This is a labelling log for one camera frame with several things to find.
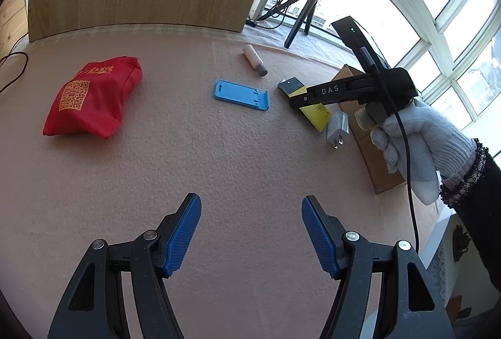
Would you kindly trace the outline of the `black sleeved forearm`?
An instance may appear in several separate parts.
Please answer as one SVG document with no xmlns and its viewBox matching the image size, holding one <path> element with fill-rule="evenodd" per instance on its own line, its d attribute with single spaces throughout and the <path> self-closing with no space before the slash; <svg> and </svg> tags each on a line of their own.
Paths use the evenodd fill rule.
<svg viewBox="0 0 501 339">
<path fill-rule="evenodd" d="M 474 160 L 460 181 L 444 181 L 444 203 L 454 209 L 470 234 L 491 283 L 500 288 L 500 168 L 476 142 Z"/>
</svg>

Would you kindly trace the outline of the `white knit gloved hand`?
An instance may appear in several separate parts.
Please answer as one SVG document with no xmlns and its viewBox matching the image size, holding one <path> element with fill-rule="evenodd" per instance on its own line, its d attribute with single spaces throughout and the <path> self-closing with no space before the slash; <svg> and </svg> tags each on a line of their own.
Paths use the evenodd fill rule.
<svg viewBox="0 0 501 339">
<path fill-rule="evenodd" d="M 476 142 L 418 98 L 383 125 L 377 125 L 365 107 L 355 118 L 383 152 L 388 172 L 400 172 L 425 205 L 438 199 L 444 181 L 460 181 L 474 160 Z"/>
</svg>

